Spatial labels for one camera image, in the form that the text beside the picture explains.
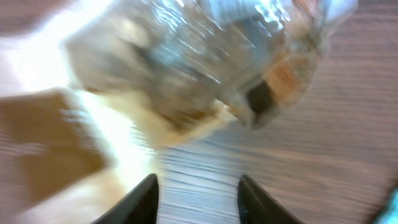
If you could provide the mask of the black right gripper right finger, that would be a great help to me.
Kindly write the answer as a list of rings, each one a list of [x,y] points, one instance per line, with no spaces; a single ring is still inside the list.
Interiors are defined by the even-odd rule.
[[[240,224],[303,224],[248,175],[240,177],[237,196]]]

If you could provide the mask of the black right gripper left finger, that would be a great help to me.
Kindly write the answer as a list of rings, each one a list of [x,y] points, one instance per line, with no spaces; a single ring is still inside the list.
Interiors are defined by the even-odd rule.
[[[158,177],[149,174],[93,224],[156,224],[158,208]]]

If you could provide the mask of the beige nut snack bag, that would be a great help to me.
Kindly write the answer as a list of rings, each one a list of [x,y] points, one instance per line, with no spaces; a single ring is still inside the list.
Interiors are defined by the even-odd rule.
[[[357,1],[56,1],[1,34],[1,222],[93,223],[159,152],[308,90]]]

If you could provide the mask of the mint green snack pack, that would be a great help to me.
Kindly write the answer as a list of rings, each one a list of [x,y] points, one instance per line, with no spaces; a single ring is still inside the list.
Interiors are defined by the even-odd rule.
[[[398,193],[395,188],[382,212],[373,221],[373,224],[398,224]]]

